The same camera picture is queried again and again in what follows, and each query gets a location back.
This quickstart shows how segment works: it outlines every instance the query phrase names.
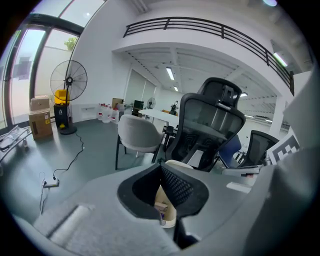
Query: gray floor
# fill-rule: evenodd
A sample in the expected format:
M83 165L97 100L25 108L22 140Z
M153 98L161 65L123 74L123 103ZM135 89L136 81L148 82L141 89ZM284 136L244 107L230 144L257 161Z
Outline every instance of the gray floor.
M60 180L59 187L44 189L44 211L64 201L92 179L151 163L152 154L139 153L136 158L135 151L128 149L125 154L120 145L116 171L118 126L96 119L76 123L76 127L84 142L84 151L68 171L55 173ZM66 169L81 150L81 142L75 134L59 134L55 124L53 137L34 141L30 135L27 141L27 150L22 146L13 149L2 162L4 174L0 177L0 195L12 214L32 224L40 214L43 178L52 177L55 169ZM221 173L221 170L217 168L214 172Z

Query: fan stand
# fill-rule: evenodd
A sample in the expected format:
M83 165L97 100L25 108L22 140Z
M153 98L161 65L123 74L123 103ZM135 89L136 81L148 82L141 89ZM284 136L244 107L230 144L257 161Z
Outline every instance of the fan stand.
M65 114L66 114L67 123L64 128L60 129L60 134L62 135L74 134L77 131L77 127L75 127L72 123L69 123L69 117L68 117L68 92L69 92L69 86L72 85L73 81L74 80L71 76L68 76L65 79L65 84L66 84L65 107L67 108L65 111Z

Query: fan base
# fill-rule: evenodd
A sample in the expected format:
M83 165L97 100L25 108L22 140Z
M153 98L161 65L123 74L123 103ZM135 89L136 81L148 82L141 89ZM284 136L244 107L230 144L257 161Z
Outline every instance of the fan base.
M69 135L69 134L74 134L76 131L77 131L77 127L69 124L68 128L63 128L60 130L60 134Z

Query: checkered pattern sign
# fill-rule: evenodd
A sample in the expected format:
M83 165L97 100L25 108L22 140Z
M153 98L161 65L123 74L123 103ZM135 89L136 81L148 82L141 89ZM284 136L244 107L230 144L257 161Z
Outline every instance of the checkered pattern sign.
M291 135L283 144L275 148L272 151L272 154L275 158L275 161L278 162L284 159L287 155L297 152L299 148L300 147L295 136Z

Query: balcony railing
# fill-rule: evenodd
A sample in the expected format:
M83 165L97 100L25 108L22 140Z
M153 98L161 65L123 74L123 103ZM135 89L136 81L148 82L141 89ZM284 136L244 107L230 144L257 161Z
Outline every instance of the balcony railing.
M272 68L289 87L294 94L293 73L288 72L268 51L264 46L252 39L250 36L227 25L214 22L202 18L194 17L162 17L143 20L126 26L126 31L123 37L136 33L151 31L151 30L194 30L221 37L222 39L232 41L248 51L252 52L263 60L267 66Z

